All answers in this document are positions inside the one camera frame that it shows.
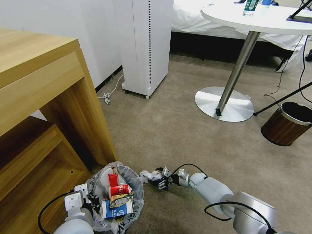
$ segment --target white cable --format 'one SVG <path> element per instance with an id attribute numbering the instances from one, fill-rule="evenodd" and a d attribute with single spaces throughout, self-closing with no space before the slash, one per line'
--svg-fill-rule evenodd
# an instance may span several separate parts
<path id="1" fill-rule="evenodd" d="M 103 99 L 105 99 L 105 103 L 107 104 L 107 105 L 110 105 L 110 103 L 111 103 L 111 101 L 109 100 L 109 97 L 111 96 L 111 94 L 117 89 L 117 85 L 118 85 L 118 83 L 119 83 L 119 81 L 120 81 L 120 79 L 123 77 L 123 75 L 121 76 L 121 77 L 119 77 L 119 79 L 117 80 L 117 84 L 116 84 L 116 86 L 115 86 L 115 88 L 114 88 L 114 90 L 113 91 L 111 91 L 110 93 L 103 93 L 102 94 L 102 97 L 97 97 L 97 98 L 103 98 Z"/>

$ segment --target wooden cabinet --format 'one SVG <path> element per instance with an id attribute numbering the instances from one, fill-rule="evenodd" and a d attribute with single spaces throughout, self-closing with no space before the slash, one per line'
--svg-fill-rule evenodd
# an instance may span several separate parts
<path id="1" fill-rule="evenodd" d="M 0 137 L 0 233 L 40 233 L 41 209 L 91 174 L 55 124 L 28 117 Z M 50 232 L 65 217 L 63 199 L 49 207 Z"/>
<path id="2" fill-rule="evenodd" d="M 39 212 L 86 164 L 117 160 L 78 40 L 0 28 L 0 100 L 0 233 L 40 233 Z M 29 117 L 38 109 L 49 122 Z M 42 225 L 65 215 L 59 199 Z"/>
<path id="3" fill-rule="evenodd" d="M 88 163 L 117 160 L 77 39 L 0 29 L 0 136 L 40 109 Z"/>

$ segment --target trash can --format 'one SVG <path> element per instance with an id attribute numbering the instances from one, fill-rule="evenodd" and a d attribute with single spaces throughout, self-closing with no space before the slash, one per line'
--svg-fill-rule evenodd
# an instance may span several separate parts
<path id="1" fill-rule="evenodd" d="M 273 144 L 289 146 L 312 126 L 312 109 L 285 102 L 262 126 L 262 135 Z"/>
<path id="2" fill-rule="evenodd" d="M 138 219 L 144 205 L 144 189 L 142 179 L 131 168 L 124 166 L 121 162 L 112 162 L 96 173 L 91 179 L 87 180 L 88 191 L 98 195 L 101 202 L 101 195 L 96 191 L 98 177 L 107 167 L 115 167 L 125 182 L 132 188 L 133 212 L 118 218 L 104 219 L 96 212 L 93 212 L 92 228 L 96 232 L 106 234 L 125 234 L 129 226 Z"/>

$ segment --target table top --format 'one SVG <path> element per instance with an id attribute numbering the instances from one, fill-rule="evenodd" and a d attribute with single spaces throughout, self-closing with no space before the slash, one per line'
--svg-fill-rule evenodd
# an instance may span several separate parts
<path id="1" fill-rule="evenodd" d="M 255 32 L 312 35 L 312 24 L 286 20 L 297 9 L 285 6 L 270 6 L 265 15 L 258 14 L 257 6 L 253 16 L 243 16 L 245 4 L 218 3 L 206 6 L 202 16 L 212 22 L 225 26 Z M 312 12 L 303 10 L 298 16 L 312 17 Z"/>
<path id="2" fill-rule="evenodd" d="M 75 38 L 0 28 L 0 88 L 79 48 Z"/>

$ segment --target round white table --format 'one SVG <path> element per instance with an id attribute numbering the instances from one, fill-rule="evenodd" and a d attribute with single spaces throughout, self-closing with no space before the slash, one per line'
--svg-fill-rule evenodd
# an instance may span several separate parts
<path id="1" fill-rule="evenodd" d="M 250 98 L 235 91 L 234 87 L 260 32 L 312 35 L 312 24 L 286 20 L 296 8 L 270 6 L 265 15 L 258 14 L 256 8 L 253 16 L 243 16 L 244 7 L 245 4 L 219 3 L 202 10 L 202 16 L 212 22 L 249 31 L 226 87 L 206 87 L 195 95 L 199 109 L 215 119 L 227 122 L 241 122 L 254 113 Z M 298 15 L 312 17 L 312 12 L 303 10 Z"/>

